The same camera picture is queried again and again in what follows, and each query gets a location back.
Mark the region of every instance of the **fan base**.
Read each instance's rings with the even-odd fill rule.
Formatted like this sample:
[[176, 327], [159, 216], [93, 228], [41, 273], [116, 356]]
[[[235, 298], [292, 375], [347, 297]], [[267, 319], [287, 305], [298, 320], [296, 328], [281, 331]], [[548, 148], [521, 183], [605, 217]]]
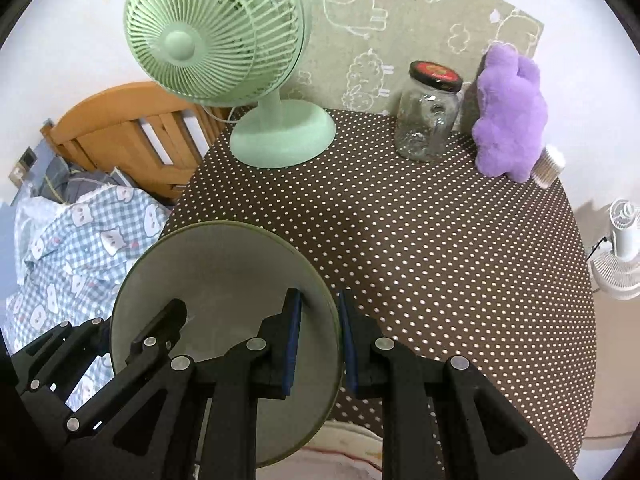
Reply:
[[320, 155], [334, 137], [334, 120], [323, 108], [287, 99], [246, 113], [234, 127], [229, 147], [248, 166], [286, 168]]

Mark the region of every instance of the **brown tablecloth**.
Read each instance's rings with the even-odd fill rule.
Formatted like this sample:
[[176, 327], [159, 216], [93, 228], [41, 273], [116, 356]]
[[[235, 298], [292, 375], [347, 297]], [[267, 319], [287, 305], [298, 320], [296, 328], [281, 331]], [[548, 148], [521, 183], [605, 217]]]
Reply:
[[[468, 356], [573, 465], [593, 395], [591, 285], [561, 184], [485, 178], [472, 139], [446, 159], [398, 156], [394, 118], [334, 110], [334, 143], [284, 170], [236, 161], [228, 133], [191, 179], [163, 235], [228, 219], [271, 230], [417, 354]], [[382, 434], [378, 401], [344, 390], [333, 416]]]

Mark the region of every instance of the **green fan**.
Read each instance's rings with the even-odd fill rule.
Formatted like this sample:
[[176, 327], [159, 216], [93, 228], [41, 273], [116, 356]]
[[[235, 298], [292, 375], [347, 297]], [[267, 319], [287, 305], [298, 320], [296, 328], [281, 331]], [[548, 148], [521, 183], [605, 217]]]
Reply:
[[335, 124], [321, 107], [280, 100], [308, 41], [307, 0], [127, 0], [127, 43], [167, 91], [208, 106], [258, 102], [234, 127], [234, 156], [284, 168], [322, 153]]

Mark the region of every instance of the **blue checkered blanket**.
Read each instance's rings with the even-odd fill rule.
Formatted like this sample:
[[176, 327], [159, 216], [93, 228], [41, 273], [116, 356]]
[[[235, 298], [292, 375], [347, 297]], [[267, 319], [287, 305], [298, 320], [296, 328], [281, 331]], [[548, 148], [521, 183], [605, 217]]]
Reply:
[[[56, 324], [108, 318], [133, 263], [151, 247], [169, 211], [141, 189], [106, 186], [66, 208], [31, 244], [28, 274], [6, 303], [2, 333], [17, 352]], [[113, 377], [97, 358], [67, 400], [78, 409]]]

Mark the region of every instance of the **purple stuffed animal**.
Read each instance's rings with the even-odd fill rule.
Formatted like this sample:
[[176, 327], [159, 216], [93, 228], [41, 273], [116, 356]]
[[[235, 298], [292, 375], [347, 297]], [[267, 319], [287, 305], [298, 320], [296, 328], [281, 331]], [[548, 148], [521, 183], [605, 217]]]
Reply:
[[472, 129], [478, 171], [526, 182], [542, 152], [547, 118], [538, 66], [513, 47], [494, 44], [478, 77], [478, 104]]

